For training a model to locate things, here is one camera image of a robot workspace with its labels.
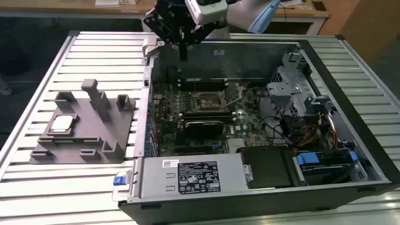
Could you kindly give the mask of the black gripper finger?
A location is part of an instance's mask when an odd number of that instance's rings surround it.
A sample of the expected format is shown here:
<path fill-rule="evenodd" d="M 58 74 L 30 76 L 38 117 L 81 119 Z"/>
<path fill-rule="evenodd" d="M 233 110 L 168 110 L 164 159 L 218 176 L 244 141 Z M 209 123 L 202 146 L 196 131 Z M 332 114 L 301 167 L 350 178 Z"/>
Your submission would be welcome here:
<path fill-rule="evenodd" d="M 170 14 L 162 15 L 157 9 L 152 9 L 145 14 L 142 21 L 166 44 L 177 46 L 178 58 L 180 61 L 184 61 L 184 43 L 181 39 L 180 26 L 173 20 L 173 17 L 170 17 Z"/>
<path fill-rule="evenodd" d="M 182 30 L 182 60 L 188 60 L 188 46 L 198 44 L 210 32 L 220 27 L 220 22 L 212 22 L 200 26 L 196 30 Z"/>

